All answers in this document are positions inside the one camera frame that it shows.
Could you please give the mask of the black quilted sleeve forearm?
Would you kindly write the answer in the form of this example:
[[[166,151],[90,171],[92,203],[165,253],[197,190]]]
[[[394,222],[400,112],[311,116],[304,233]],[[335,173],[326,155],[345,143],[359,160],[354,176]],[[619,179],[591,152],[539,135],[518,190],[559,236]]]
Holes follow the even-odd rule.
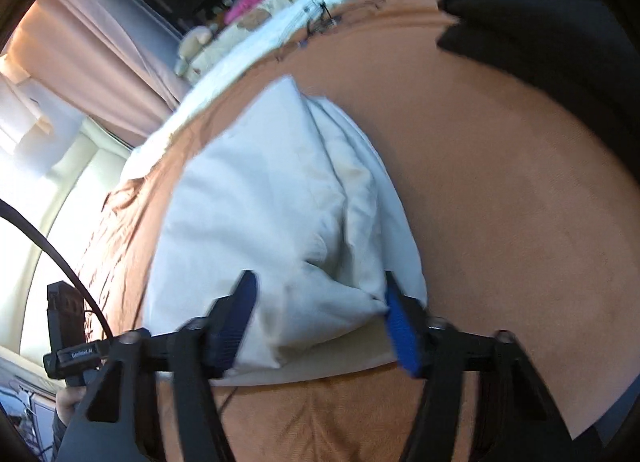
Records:
[[[52,449],[51,449],[51,461],[54,462],[58,457],[58,450],[60,450],[64,435],[66,433],[66,424],[61,420],[58,412],[55,412],[52,422]]]

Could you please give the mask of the person's left hand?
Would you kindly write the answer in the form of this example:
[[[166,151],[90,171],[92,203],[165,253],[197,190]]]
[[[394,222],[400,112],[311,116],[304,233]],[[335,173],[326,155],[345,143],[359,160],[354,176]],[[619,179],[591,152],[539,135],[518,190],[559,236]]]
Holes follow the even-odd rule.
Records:
[[[84,399],[86,393],[86,386],[64,387],[56,393],[55,412],[65,426],[70,424],[78,404]]]

